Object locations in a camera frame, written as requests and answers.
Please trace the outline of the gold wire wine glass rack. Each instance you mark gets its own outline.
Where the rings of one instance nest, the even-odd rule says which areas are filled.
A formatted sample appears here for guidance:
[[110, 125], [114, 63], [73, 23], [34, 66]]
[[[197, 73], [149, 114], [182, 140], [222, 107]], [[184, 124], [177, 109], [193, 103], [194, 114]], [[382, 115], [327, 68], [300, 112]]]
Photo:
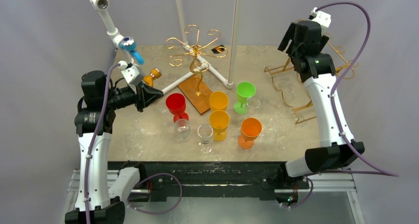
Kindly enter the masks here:
[[345, 58], [345, 52], [344, 47], [332, 45], [329, 39], [318, 55], [289, 56], [288, 52], [284, 52], [287, 59], [282, 65], [264, 68], [264, 72], [270, 76], [273, 88], [280, 93], [284, 105], [293, 111], [296, 124], [316, 118], [313, 100], [304, 88], [304, 80], [316, 78], [322, 73], [345, 80], [355, 76], [354, 68], [350, 69], [348, 75], [343, 75], [344, 70], [352, 63], [352, 60]]

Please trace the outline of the yellow wine glass front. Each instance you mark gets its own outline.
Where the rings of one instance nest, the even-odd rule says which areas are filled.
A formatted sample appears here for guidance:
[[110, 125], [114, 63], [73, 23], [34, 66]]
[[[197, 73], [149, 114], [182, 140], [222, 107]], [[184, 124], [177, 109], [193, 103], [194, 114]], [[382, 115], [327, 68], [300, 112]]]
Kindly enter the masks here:
[[229, 115], [222, 110], [212, 111], [209, 116], [209, 123], [214, 131], [214, 140], [218, 142], [225, 140], [230, 123]]

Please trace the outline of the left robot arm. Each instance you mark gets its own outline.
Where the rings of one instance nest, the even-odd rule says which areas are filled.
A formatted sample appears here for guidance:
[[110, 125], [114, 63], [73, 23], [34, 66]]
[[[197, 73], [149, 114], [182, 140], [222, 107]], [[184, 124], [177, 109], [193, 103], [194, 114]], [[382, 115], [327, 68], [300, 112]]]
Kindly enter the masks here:
[[131, 188], [141, 189], [147, 184], [147, 175], [139, 165], [121, 168], [115, 182], [108, 184], [115, 111], [135, 105], [141, 112], [164, 93], [143, 81], [122, 89], [111, 88], [109, 83], [110, 77], [103, 71], [82, 76], [84, 96], [75, 117], [81, 154], [80, 184], [74, 209], [65, 214], [67, 224], [122, 224]]

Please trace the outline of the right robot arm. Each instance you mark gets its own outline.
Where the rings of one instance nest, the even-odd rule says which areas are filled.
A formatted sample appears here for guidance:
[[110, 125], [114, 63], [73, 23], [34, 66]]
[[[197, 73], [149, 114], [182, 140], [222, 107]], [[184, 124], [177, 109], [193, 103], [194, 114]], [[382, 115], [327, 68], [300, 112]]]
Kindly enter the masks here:
[[365, 151], [362, 142], [356, 142], [346, 124], [337, 91], [333, 59], [322, 53], [328, 42], [323, 26], [315, 21], [290, 24], [279, 51], [284, 51], [294, 70], [309, 92], [320, 134], [320, 147], [307, 149], [299, 159], [287, 161], [285, 170], [277, 175], [280, 186], [289, 188], [297, 177], [349, 166]]

